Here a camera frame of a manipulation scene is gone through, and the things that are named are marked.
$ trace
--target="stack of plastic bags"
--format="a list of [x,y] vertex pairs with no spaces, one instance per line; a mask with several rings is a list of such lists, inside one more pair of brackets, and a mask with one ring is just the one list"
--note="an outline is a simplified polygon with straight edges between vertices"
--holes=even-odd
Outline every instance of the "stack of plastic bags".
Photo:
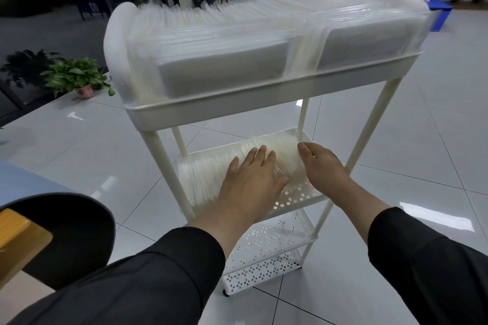
[[134,104],[349,68],[416,52],[427,12],[384,0],[239,0],[139,8]]

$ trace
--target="hand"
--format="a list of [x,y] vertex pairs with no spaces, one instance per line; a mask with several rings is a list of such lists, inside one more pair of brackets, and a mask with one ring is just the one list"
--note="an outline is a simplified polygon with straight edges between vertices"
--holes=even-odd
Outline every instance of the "hand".
[[310,183],[330,199],[334,200],[344,188],[354,183],[331,150],[315,143],[298,143],[298,153]]
[[266,158],[265,145],[251,149],[240,167],[238,163],[239,157],[230,163],[216,203],[231,205],[256,223],[272,209],[289,179],[273,179],[276,154],[271,151]]

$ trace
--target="person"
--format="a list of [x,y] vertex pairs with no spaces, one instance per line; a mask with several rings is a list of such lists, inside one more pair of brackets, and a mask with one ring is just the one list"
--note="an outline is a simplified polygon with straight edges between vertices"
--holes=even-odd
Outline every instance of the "person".
[[[488,323],[488,257],[364,190],[330,150],[299,143],[298,151],[309,181],[350,218],[370,262],[421,325]],[[10,324],[197,324],[236,242],[288,183],[273,179],[276,156],[265,153],[265,146],[252,149],[240,167],[235,158],[217,201],[186,226],[41,299]]]

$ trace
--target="plant pot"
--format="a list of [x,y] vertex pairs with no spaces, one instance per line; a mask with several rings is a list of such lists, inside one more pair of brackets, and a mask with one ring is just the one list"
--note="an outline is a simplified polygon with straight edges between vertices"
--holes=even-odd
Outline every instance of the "plant pot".
[[83,99],[90,99],[95,96],[93,92],[93,88],[91,85],[87,85],[83,88],[76,89],[76,92],[83,98]]

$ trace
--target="left hand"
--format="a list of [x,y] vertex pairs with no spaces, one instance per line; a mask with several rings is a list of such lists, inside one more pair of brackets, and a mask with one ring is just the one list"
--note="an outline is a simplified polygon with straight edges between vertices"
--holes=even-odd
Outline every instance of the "left hand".
[[239,157],[232,160],[222,183],[217,204],[225,204],[242,214],[250,223],[256,223],[269,212],[288,178],[273,178],[276,154],[271,151],[266,158],[266,146],[251,149],[240,167]]

